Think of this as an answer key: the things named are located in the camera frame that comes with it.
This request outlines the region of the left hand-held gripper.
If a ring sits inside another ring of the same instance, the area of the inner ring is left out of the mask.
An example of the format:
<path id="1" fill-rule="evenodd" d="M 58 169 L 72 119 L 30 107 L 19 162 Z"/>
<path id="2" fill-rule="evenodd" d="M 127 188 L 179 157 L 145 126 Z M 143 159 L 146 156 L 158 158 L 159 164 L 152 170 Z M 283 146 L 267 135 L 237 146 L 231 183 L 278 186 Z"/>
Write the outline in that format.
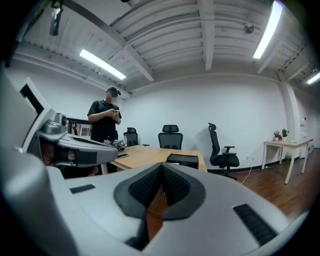
<path id="1" fill-rule="evenodd" d="M 114 161 L 112 145 L 64 131 L 66 116 L 55 112 L 28 77 L 17 89 L 0 67 L 0 164 L 21 154 L 42 158 L 40 138 L 56 144 L 56 166 L 94 167 Z"/>

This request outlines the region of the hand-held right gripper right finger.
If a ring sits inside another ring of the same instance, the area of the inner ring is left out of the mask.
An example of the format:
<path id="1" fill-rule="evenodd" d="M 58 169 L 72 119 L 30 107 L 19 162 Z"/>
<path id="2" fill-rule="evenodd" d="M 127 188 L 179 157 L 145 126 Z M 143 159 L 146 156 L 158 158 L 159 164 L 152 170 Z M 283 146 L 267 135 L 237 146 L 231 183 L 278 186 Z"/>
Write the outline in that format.
<path id="1" fill-rule="evenodd" d="M 205 188 L 205 200 L 189 218 L 164 221 L 147 245 L 151 256 L 244 256 L 260 245 L 234 208 L 248 205 L 278 235 L 290 222 L 272 203 L 239 182 L 174 164 Z"/>

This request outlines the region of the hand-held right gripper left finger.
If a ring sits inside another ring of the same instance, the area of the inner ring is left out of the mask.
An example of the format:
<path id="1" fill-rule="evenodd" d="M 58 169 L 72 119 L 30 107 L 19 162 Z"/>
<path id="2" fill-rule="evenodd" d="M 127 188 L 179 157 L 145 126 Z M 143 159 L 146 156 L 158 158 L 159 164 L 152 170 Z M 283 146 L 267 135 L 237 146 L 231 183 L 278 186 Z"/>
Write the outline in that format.
<path id="1" fill-rule="evenodd" d="M 129 188 L 158 169 L 148 164 L 113 174 L 64 179 L 47 169 L 49 202 L 53 206 L 47 239 L 51 256 L 163 256 L 148 242 L 146 208 Z"/>

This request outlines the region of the black storage box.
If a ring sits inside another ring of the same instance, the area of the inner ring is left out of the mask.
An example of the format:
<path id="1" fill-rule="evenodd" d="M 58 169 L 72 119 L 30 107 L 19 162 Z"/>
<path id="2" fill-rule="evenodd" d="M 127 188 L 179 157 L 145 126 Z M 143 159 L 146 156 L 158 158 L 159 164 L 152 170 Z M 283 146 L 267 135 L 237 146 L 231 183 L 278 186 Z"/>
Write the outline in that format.
<path id="1" fill-rule="evenodd" d="M 167 163 L 190 163 L 190 164 L 198 164 L 198 156 L 197 155 L 184 155 L 184 154 L 173 154 L 171 153 L 166 158 Z"/>

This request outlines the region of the person's left hand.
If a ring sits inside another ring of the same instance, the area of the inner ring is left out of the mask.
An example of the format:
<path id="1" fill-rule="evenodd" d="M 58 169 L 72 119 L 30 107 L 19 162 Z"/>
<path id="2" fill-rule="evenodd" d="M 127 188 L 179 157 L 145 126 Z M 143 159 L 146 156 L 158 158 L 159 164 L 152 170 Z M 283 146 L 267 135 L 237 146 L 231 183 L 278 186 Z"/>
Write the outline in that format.
<path id="1" fill-rule="evenodd" d="M 45 166 L 54 166 L 55 147 L 52 144 L 43 143 L 41 146 L 42 160 Z M 96 176 L 99 172 L 97 166 L 89 168 L 71 168 L 66 167 L 62 172 L 66 179 Z"/>

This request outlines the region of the black mesh office chair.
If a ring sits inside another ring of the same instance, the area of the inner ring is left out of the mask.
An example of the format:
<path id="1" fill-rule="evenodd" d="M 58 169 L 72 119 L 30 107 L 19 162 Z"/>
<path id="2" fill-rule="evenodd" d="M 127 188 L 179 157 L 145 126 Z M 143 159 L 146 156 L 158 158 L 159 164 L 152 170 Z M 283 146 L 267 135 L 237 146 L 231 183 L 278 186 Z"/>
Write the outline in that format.
<path id="1" fill-rule="evenodd" d="M 135 128 L 128 127 L 127 131 L 123 133 L 123 136 L 126 138 L 127 147 L 138 146 L 138 133 Z"/>
<path id="2" fill-rule="evenodd" d="M 160 148 L 181 150 L 183 134 L 179 131 L 180 130 L 177 125 L 164 125 L 162 128 L 162 132 L 158 134 Z"/>
<path id="3" fill-rule="evenodd" d="M 225 151 L 220 154 L 220 144 L 216 132 L 216 125 L 208 123 L 208 131 L 212 142 L 212 153 L 209 158 L 209 162 L 212 166 L 219 167 L 220 169 L 208 170 L 209 173 L 221 175 L 233 180 L 237 180 L 236 177 L 230 176 L 228 171 L 231 167 L 238 167 L 240 165 L 239 159 L 235 152 L 230 152 L 230 149 L 234 149 L 235 146 L 225 146 Z"/>

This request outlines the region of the long ceiling light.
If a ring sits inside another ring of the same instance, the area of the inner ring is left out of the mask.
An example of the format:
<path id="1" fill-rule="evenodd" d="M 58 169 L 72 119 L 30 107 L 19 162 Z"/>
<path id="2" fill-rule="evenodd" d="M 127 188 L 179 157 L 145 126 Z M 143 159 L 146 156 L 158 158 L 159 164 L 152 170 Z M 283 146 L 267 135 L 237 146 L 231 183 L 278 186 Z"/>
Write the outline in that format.
<path id="1" fill-rule="evenodd" d="M 260 59 L 267 49 L 276 29 L 280 22 L 281 16 L 283 12 L 283 6 L 278 1 L 274 0 L 271 5 L 271 11 L 270 16 L 266 25 L 266 28 L 264 30 L 264 33 L 262 35 L 262 38 L 253 53 L 254 59 Z"/>
<path id="2" fill-rule="evenodd" d="M 126 76 L 124 74 L 122 74 L 120 71 L 118 71 L 117 69 L 115 69 L 114 67 L 109 65 L 107 62 L 103 61 L 102 59 L 100 59 L 99 57 L 95 56 L 94 54 L 92 54 L 91 52 L 89 52 L 85 49 L 81 50 L 79 56 L 86 59 L 87 61 L 97 65 L 98 67 L 102 68 L 103 70 L 109 72 L 110 74 L 114 75 L 115 77 L 117 77 L 120 80 L 123 80 L 126 78 Z"/>
<path id="3" fill-rule="evenodd" d="M 318 80 L 320 80 L 320 72 L 317 73 L 316 75 L 314 75 L 312 78 L 310 78 L 306 83 L 308 85 L 311 85 L 311 84 L 317 82 Z"/>

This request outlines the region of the white side table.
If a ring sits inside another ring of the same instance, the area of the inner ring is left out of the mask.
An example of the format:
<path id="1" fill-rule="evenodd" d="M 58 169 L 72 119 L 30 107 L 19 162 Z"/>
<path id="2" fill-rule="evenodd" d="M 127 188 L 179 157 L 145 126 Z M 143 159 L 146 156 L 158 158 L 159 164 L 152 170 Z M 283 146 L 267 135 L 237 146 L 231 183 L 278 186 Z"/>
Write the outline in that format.
<path id="1" fill-rule="evenodd" d="M 288 172 L 287 172 L 287 175 L 286 175 L 286 179 L 285 179 L 285 182 L 284 182 L 284 184 L 287 185 L 289 180 L 290 180 L 292 171 L 293 171 L 294 161 L 295 161 L 295 157 L 296 157 L 296 150 L 299 149 L 299 148 L 302 148 L 304 146 L 306 146 L 306 149 L 305 149 L 305 157 L 304 157 L 303 166 L 302 166 L 302 169 L 301 169 L 301 174 L 303 174 L 305 172 L 307 159 L 308 159 L 308 149 L 309 149 L 309 143 L 310 142 L 311 142 L 310 140 L 306 140 L 306 141 L 303 141 L 303 142 L 289 142 L 289 141 L 284 141 L 284 140 L 265 141 L 263 143 L 264 148 L 263 148 L 263 157 L 262 157 L 261 169 L 263 170 L 265 168 L 265 165 L 266 165 L 267 146 L 272 146 L 272 147 L 279 148 L 279 152 L 280 152 L 279 163 L 280 164 L 282 163 L 282 159 L 283 159 L 282 158 L 283 148 L 291 149 L 292 150 L 292 158 L 291 158 L 289 169 L 288 169 Z"/>

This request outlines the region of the black hanging device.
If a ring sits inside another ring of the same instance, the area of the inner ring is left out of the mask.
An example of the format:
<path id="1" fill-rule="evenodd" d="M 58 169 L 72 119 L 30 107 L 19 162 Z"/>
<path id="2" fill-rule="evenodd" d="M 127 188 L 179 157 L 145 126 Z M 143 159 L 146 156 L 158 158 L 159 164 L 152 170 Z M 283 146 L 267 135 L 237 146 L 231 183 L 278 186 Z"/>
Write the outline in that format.
<path id="1" fill-rule="evenodd" d="M 51 22 L 49 34 L 57 36 L 59 33 L 60 20 L 63 12 L 64 0 L 52 0 L 50 7 L 52 8 Z"/>

